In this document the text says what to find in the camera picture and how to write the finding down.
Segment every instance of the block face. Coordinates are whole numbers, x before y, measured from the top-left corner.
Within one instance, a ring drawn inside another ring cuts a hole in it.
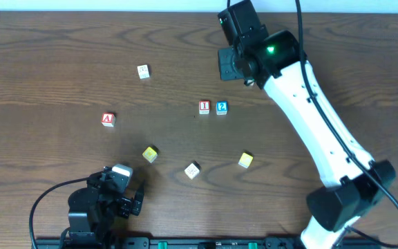
[[[146,148],[144,153],[142,153],[145,159],[147,159],[150,163],[154,162],[154,160],[158,157],[158,153],[151,147]]]
[[[116,122],[116,117],[113,113],[103,113],[101,122],[104,126],[114,127]]]
[[[149,67],[147,65],[138,66],[138,74],[140,79],[150,77]]]
[[[190,164],[190,166],[185,169],[185,173],[191,180],[193,180],[193,178],[195,178],[199,172],[199,168],[194,163]]]
[[[219,101],[216,103],[216,114],[218,115],[227,115],[228,112],[228,103],[227,101]]]
[[[249,154],[244,153],[240,157],[239,165],[244,167],[244,168],[248,168],[249,165],[252,163],[252,161],[253,161],[253,157],[250,156]]]
[[[199,114],[209,114],[210,113],[210,101],[203,100],[199,101]]]

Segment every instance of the blue block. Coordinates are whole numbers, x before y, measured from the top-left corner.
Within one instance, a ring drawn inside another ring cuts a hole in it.
[[[219,101],[216,103],[216,113],[218,115],[225,115],[228,112],[227,101]]]

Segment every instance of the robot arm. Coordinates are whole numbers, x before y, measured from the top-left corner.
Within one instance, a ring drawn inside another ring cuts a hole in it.
[[[102,172],[90,175],[87,187],[68,197],[70,241],[64,248],[95,248],[94,245],[110,248],[114,244],[110,228],[115,217],[138,216],[142,208],[143,185],[136,191],[135,198],[123,196],[132,174],[133,170],[124,165],[105,167]]]
[[[394,168],[387,160],[374,162],[352,137],[324,96],[307,60],[309,84],[305,83],[299,43],[289,31],[269,35],[249,0],[228,7],[218,18],[231,46],[219,50],[221,79],[255,82],[290,119],[324,184],[307,196],[313,217],[301,241],[307,248],[331,248],[342,239],[345,228],[383,196],[372,179],[388,187],[395,178]]]
[[[307,62],[305,66],[312,90],[317,94],[319,104],[323,107],[325,114],[342,139],[347,141],[350,150],[369,169],[368,163],[373,161],[372,156],[360,146],[343,125],[317,84],[310,63]],[[341,186],[341,179],[345,176],[349,179],[355,179],[362,175],[362,171],[348,159],[348,155],[343,151],[319,112],[311,103],[303,82],[300,62],[295,62],[282,69],[281,73],[282,76],[277,79],[270,77],[264,86],[264,90],[282,108],[305,143],[316,163],[325,187]],[[354,216],[336,232],[326,230],[312,217],[308,227],[302,232],[301,240],[307,248],[331,248],[342,238],[345,227],[352,225],[359,217]]]

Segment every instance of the wood grain surface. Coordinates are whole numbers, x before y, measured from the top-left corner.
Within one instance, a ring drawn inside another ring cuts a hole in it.
[[[297,32],[294,13],[260,14],[270,33]],[[354,137],[388,158],[398,198],[398,15],[304,14],[305,50],[319,84]],[[117,231],[154,237],[299,234],[308,193],[322,186],[307,149],[265,93],[222,82],[227,47],[214,13],[0,12],[0,248],[28,248],[28,214],[56,183],[127,163],[146,180],[139,217]],[[136,66],[148,64],[151,79]],[[198,115],[198,101],[229,113]],[[105,111],[116,126],[103,127]],[[149,164],[142,152],[160,151]],[[238,166],[244,150],[249,169]],[[201,173],[184,168],[196,160]],[[38,237],[68,226],[67,198],[50,193],[35,213]],[[356,225],[398,241],[398,213],[383,200]]]

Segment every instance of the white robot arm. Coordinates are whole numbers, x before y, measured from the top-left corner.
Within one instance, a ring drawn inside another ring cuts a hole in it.
[[[303,37],[300,3],[296,0],[299,39]],[[387,161],[376,163],[346,129],[324,96],[306,60],[302,42],[287,30],[269,35],[250,0],[218,14],[230,48],[219,50],[222,80],[243,78],[264,89],[289,118],[316,163],[324,187],[307,196],[312,213],[301,241],[309,249],[330,249],[347,230],[381,246],[350,226],[386,195],[395,179]]]
[[[343,141],[346,141],[350,150],[363,165],[369,169],[368,163],[373,161],[372,156],[365,151],[352,137],[342,121],[331,107],[317,84],[312,67],[307,62],[306,71],[310,86],[317,94],[319,104],[326,116],[338,131]],[[354,179],[362,175],[362,171],[352,163],[334,135],[328,129],[314,105],[302,78],[300,62],[281,70],[282,76],[274,79],[270,77],[264,86],[265,92],[282,108],[293,127],[305,143],[308,151],[316,163],[322,183],[326,187],[341,185],[341,178],[347,176]],[[345,223],[344,227],[352,225],[359,219],[356,216]],[[312,217],[308,227],[302,232],[301,240],[307,248],[331,248],[341,238],[345,228],[336,232],[327,231]]]

